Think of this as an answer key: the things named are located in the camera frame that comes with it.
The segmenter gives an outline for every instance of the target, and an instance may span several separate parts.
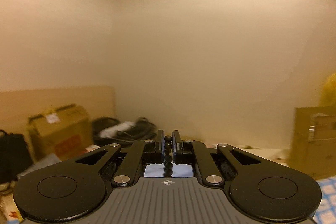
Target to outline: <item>clutter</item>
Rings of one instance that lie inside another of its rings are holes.
[[[10,183],[33,164],[22,134],[8,134],[0,130],[0,184]]]
[[[28,131],[37,160],[52,153],[67,160],[93,143],[89,115],[78,105],[64,106],[29,118]]]
[[[92,145],[88,146],[87,148],[85,148],[85,151],[84,151],[84,153],[87,153],[87,152],[90,152],[90,151],[96,150],[97,148],[100,148],[100,146],[98,146],[98,145],[95,145],[95,144],[92,144]]]
[[[0,128],[23,134],[35,162],[34,149],[27,130],[28,117],[49,108],[69,104],[84,107],[91,119],[115,117],[115,101],[114,88],[104,85],[0,92]]]
[[[46,157],[44,157],[43,159],[41,159],[40,161],[38,161],[37,163],[33,164],[31,167],[29,167],[28,169],[24,170],[22,173],[17,175],[17,179],[22,178],[24,175],[41,169],[43,167],[47,167],[50,166],[52,164],[56,164],[58,162],[61,162],[61,160],[55,155],[55,154],[49,154]]]
[[[297,108],[291,168],[319,180],[336,175],[336,107]]]
[[[117,124],[116,126],[105,128],[104,130],[99,132],[100,138],[114,138],[117,136],[118,131],[127,131],[132,127],[135,127],[135,122],[123,122]]]
[[[6,182],[0,184],[0,196],[5,196],[13,192],[16,181]]]
[[[15,205],[12,193],[1,196],[0,209],[7,219],[7,224],[19,224],[23,220]]]
[[[156,135],[156,126],[144,117],[139,118],[135,123],[120,123],[117,119],[109,117],[92,122],[93,141],[99,146],[119,143],[122,147],[127,147],[132,145],[134,141],[155,139]]]

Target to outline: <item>red label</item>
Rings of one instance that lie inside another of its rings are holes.
[[[79,135],[71,136],[70,138],[66,139],[55,145],[55,154],[59,156],[63,156],[71,152],[74,148],[81,145],[81,137]]]

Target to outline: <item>circular pad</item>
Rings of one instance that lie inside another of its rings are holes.
[[[60,162],[22,177],[13,190],[22,216],[38,222],[65,222],[97,208],[105,183],[93,165]]]
[[[69,177],[55,176],[42,180],[37,186],[40,194],[46,198],[63,198],[72,194],[77,182]]]
[[[296,194],[297,186],[289,179],[271,177],[260,181],[259,190],[269,198],[286,199]]]
[[[297,222],[314,215],[321,200],[315,180],[272,162],[245,165],[229,188],[233,203],[265,222]]]

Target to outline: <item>blue patterned cloth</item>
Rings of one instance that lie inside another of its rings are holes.
[[[336,224],[336,176],[317,182],[322,190],[322,200],[313,219],[318,224]]]

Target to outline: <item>textured gray plate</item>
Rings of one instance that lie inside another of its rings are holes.
[[[76,224],[257,224],[237,211],[219,189],[197,178],[140,178],[132,187],[115,189],[94,213]],[[312,224],[312,220],[302,223]]]

